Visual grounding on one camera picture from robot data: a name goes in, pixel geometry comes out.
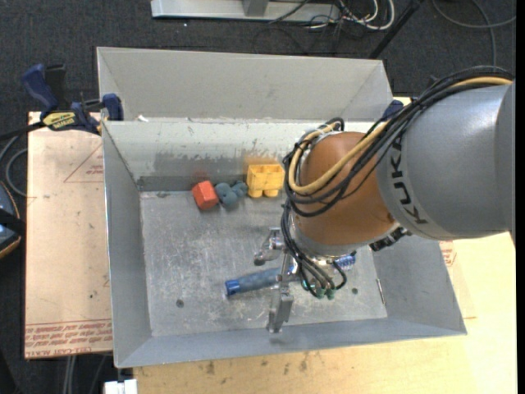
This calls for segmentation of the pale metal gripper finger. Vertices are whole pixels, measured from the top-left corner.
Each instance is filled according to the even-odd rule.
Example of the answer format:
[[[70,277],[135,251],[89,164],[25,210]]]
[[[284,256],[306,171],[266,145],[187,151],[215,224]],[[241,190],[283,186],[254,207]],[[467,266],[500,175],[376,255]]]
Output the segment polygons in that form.
[[[255,266],[262,266],[279,257],[284,247],[284,240],[279,227],[270,227],[268,236],[253,256]]]
[[[290,318],[294,297],[288,291],[277,291],[271,300],[268,312],[267,330],[271,334],[281,331],[284,323]]]

